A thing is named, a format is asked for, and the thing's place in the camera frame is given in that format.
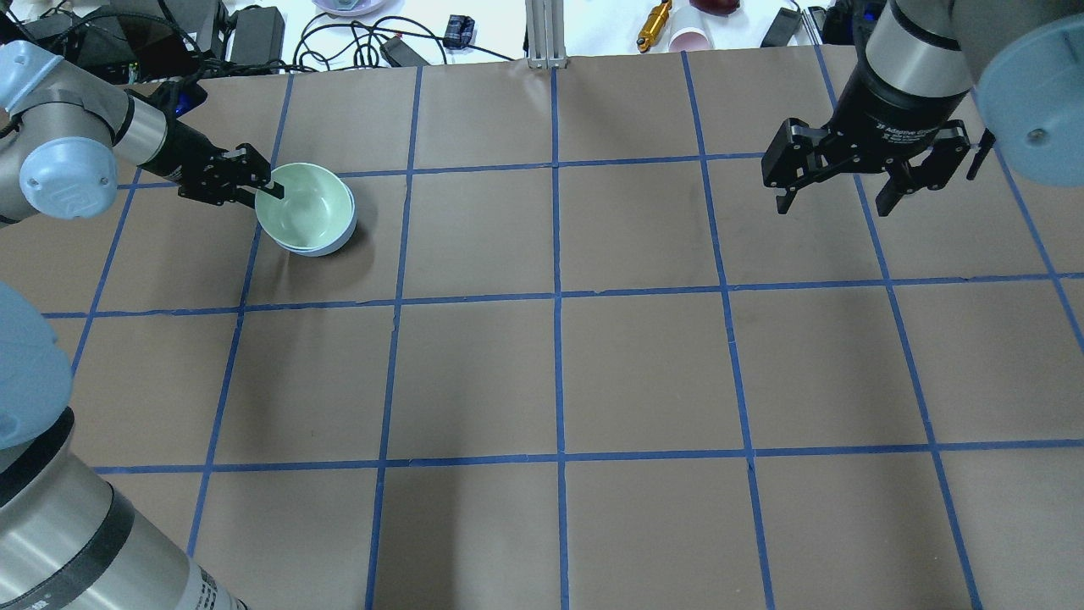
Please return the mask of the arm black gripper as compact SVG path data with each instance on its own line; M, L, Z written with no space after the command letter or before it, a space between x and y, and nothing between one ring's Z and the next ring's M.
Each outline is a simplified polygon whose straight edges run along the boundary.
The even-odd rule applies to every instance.
M922 98L883 81L860 59L840 92L833 116L816 129L790 117L780 124L761 160L763 185L775 189L776 212L790 211L798 189L839 173L879 174L929 158L909 174L888 174L875 198L887 217L918 189L945 186L971 145L963 121L953 119L965 94Z

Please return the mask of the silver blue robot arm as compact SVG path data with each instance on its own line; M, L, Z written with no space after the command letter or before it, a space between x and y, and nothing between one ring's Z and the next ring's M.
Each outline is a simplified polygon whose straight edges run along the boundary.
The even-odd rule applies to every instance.
M976 107L1018 174L1083 182L1080 1L890 1L865 46L872 74L898 92Z
M117 163L173 182L195 202L282 198L251 144L221 150L171 108L66 59L3 46L3 225L34 215L92 219L119 189ZM70 451L69 356L41 313L3 286L4 609L243 609Z

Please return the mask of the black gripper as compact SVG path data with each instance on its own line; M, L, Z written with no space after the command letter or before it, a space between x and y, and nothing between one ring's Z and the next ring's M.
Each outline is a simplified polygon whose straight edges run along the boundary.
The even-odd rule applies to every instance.
M216 206L251 206L263 198L283 200L286 189L251 143L222 150L186 124L171 124L158 151L158 176L178 186L178 196Z

